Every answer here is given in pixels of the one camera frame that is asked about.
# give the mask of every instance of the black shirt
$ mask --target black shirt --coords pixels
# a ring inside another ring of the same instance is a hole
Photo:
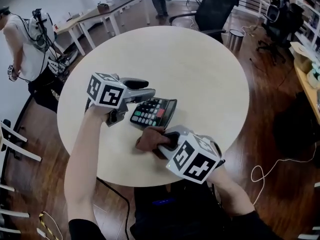
[[[69,222],[69,230],[72,240],[106,240],[99,227],[88,220],[71,220]],[[214,225],[212,225],[211,232],[212,234],[208,235],[206,239],[217,239],[215,238]],[[156,236],[150,236],[149,239],[155,239],[155,237]],[[233,217],[230,227],[225,229],[223,239],[281,240],[281,238],[260,219],[258,213],[255,211],[247,215]]]

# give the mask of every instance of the person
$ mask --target person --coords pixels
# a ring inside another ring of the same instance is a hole
[[[109,108],[97,106],[86,111],[67,164],[64,195],[72,240],[105,240],[95,218],[93,195],[100,130],[109,112]],[[134,188],[136,211],[131,227],[134,238],[281,239],[259,218],[246,192],[229,177],[224,166],[216,168],[207,181],[214,184],[223,209],[206,182],[201,185],[181,180],[171,184],[171,193],[164,186]],[[161,200],[169,202],[159,205]]]
[[[52,90],[60,95],[64,83],[51,72],[49,53],[43,53],[32,45],[23,20],[11,14],[9,7],[0,8],[2,30],[13,56],[13,81],[21,78],[28,82],[28,91],[35,102],[57,113],[58,100]]]
[[[167,3],[166,0],[152,0],[153,6],[157,12],[155,16],[158,20],[164,20],[166,17],[169,16],[167,12]]]

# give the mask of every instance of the wooden floor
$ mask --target wooden floor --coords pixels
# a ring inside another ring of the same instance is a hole
[[[155,19],[156,12],[150,0],[148,5],[151,26],[156,26],[159,23]],[[168,4],[170,15],[187,13],[189,9],[185,7],[184,2]],[[121,32],[147,26],[141,3],[124,11],[123,18],[125,27],[120,27]],[[186,18],[175,24],[189,27],[192,23],[190,18]],[[241,26],[255,23],[256,19],[247,14],[240,12],[232,14],[231,28],[240,29]],[[226,29],[230,27],[229,22],[225,27]],[[105,32],[103,25],[94,28],[90,33],[96,45],[111,38],[111,35]],[[249,109],[241,133],[226,152],[226,167],[254,202],[262,182],[251,182],[251,170],[255,165],[261,165],[266,173],[277,159],[283,158],[276,149],[272,135],[273,120],[275,114],[285,110],[302,88],[289,57],[286,64],[279,63],[273,66],[269,53],[256,52],[259,39],[269,41],[264,30],[258,28],[251,34],[247,34],[244,38],[237,56],[249,85]],[[84,38],[80,42],[88,53],[91,49],[87,40]],[[80,56],[72,67],[82,58]],[[42,230],[44,228],[38,216],[41,211],[46,211],[56,220],[63,238],[68,240],[70,235],[64,198],[64,174],[69,154],[59,136],[57,116],[31,102],[21,124],[25,129],[20,130],[20,133],[28,138],[25,148],[41,156],[42,162],[27,157],[23,157],[21,161],[12,156],[8,158],[5,181],[9,186],[16,188],[17,192],[10,192],[7,201],[11,210],[28,212],[31,216],[29,219],[11,217],[12,221],[22,231],[21,239],[40,240],[36,228]],[[313,147],[306,150],[299,158],[307,160],[312,153]],[[256,172],[254,176],[260,177],[261,174]],[[255,207],[261,218],[279,236],[286,240],[297,239],[299,234],[310,232],[313,226],[317,209],[315,182],[320,182],[320,171],[312,162],[280,162],[266,178],[265,188]],[[128,224],[131,226],[134,223],[135,210],[133,189],[124,186],[114,187],[130,200],[131,213]],[[94,203],[107,212],[94,207],[99,227],[105,237],[112,240],[125,239],[126,203],[98,182]],[[60,238],[53,223],[47,217],[45,221]]]

